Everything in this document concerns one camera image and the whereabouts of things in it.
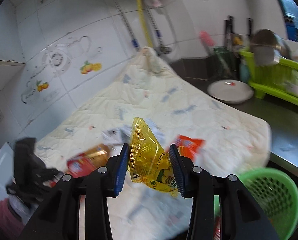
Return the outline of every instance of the orange snack bag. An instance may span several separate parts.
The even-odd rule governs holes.
[[[67,160],[68,170],[66,173],[71,174],[74,178],[87,176],[97,168],[106,165],[109,153],[109,147],[99,144]]]
[[[205,140],[191,139],[184,135],[178,135],[174,144],[177,147],[183,146],[181,155],[190,158],[192,161],[194,156],[198,153],[199,149],[204,146]]]

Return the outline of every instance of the white plate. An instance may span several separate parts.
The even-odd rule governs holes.
[[[231,79],[213,82],[208,87],[208,93],[212,97],[229,104],[242,103],[254,95],[254,91],[250,86]]]

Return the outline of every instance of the cream bedding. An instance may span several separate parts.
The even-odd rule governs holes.
[[[102,142],[101,131],[131,125],[135,116],[157,124],[165,134],[164,148],[178,134],[206,140],[195,165],[212,175],[225,177],[264,166],[269,158],[270,127],[264,120],[193,87],[150,48],[39,141],[36,155],[48,167],[65,170],[68,158]],[[188,226],[191,200],[134,184],[129,177],[127,173],[120,196],[108,200],[114,239],[168,239]]]

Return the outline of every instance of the orange fruit decal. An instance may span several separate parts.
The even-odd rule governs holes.
[[[83,66],[80,68],[81,74],[87,74],[91,71],[98,71],[102,68],[101,63],[90,63],[89,61],[84,62]]]
[[[49,87],[49,84],[47,82],[43,83],[43,89],[47,89]]]
[[[47,89],[49,87],[49,83],[44,82],[41,84],[42,80],[36,82],[36,89],[41,92],[43,89]]]

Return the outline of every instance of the plastic bag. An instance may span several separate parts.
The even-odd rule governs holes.
[[[142,118],[132,125],[131,152],[128,170],[133,182],[177,196],[172,166],[165,151]]]

